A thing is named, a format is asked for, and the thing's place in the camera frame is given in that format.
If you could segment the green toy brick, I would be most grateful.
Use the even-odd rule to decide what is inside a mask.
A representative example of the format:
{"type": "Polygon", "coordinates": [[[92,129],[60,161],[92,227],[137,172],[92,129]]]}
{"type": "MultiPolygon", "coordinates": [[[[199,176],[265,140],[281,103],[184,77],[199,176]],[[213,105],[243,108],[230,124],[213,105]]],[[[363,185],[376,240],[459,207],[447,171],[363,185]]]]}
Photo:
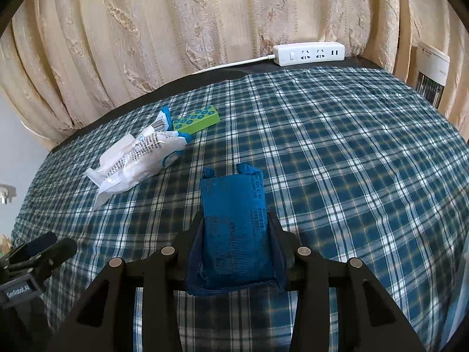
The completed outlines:
{"type": "Polygon", "coordinates": [[[194,134],[220,122],[214,106],[204,106],[172,121],[173,129],[182,133],[194,134]]]}

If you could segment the beige patterned curtain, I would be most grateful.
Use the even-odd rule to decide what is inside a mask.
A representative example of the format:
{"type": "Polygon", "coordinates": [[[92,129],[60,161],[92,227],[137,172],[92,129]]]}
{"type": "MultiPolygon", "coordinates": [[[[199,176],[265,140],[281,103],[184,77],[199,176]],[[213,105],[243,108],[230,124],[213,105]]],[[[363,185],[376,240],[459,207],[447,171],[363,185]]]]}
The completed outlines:
{"type": "Polygon", "coordinates": [[[450,58],[439,109],[468,135],[468,30],[448,0],[21,0],[1,34],[1,97],[47,147],[182,76],[337,41],[409,81],[450,58]]]}

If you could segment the dark blue snack packet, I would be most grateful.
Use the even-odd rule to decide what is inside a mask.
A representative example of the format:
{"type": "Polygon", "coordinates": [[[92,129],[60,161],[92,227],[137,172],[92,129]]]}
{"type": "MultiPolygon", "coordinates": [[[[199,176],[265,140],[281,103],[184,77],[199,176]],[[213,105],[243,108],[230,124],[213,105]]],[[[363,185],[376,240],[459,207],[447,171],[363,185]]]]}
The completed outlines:
{"type": "Polygon", "coordinates": [[[286,285],[286,258],[268,222],[263,173],[247,163],[236,169],[229,176],[203,169],[203,225],[192,242],[185,278],[193,296],[286,285]]]}

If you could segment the plaid blue tablecloth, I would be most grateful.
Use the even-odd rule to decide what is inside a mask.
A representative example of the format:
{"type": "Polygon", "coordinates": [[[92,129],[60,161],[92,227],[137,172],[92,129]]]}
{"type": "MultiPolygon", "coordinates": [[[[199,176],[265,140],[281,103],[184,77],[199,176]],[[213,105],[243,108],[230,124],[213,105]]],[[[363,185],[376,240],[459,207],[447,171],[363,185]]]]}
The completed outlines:
{"type": "Polygon", "coordinates": [[[286,231],[325,258],[362,258],[425,349],[438,350],[468,235],[468,144],[414,90],[369,68],[281,70],[146,96],[51,152],[12,232],[15,244],[52,231],[78,245],[48,281],[50,326],[110,258],[146,258],[188,227],[204,168],[224,176],[241,162],[263,172],[286,231]],[[180,117],[210,105],[219,124],[174,165],[93,209],[97,188],[84,173],[108,147],[163,106],[180,117]]]}

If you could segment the white power strip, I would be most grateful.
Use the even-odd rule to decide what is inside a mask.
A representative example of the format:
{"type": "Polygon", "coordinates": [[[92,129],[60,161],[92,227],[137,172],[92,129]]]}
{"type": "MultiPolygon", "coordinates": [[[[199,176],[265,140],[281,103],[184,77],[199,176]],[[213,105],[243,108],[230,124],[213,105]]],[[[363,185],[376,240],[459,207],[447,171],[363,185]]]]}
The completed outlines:
{"type": "Polygon", "coordinates": [[[345,46],[338,42],[301,42],[273,46],[274,62],[281,66],[343,61],[345,46]]]}

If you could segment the white plastic packet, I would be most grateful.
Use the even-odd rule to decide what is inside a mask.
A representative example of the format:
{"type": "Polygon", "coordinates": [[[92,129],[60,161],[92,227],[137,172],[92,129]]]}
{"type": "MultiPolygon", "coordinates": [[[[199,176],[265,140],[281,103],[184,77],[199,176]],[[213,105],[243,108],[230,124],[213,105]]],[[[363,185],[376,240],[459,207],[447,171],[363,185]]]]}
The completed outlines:
{"type": "Polygon", "coordinates": [[[138,136],[129,133],[122,137],[100,156],[98,168],[84,172],[98,187],[92,209],[156,176],[172,165],[191,141],[190,134],[172,128],[170,110],[164,106],[138,136]]]}

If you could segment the white tower fan heater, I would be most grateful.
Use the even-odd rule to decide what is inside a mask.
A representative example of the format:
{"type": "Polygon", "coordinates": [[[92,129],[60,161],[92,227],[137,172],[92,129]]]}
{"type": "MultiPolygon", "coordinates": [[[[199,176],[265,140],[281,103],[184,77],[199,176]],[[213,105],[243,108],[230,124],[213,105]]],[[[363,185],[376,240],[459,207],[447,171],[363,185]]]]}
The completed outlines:
{"type": "Polygon", "coordinates": [[[438,108],[448,79],[449,55],[420,41],[415,51],[415,66],[412,86],[434,108],[438,108]]]}

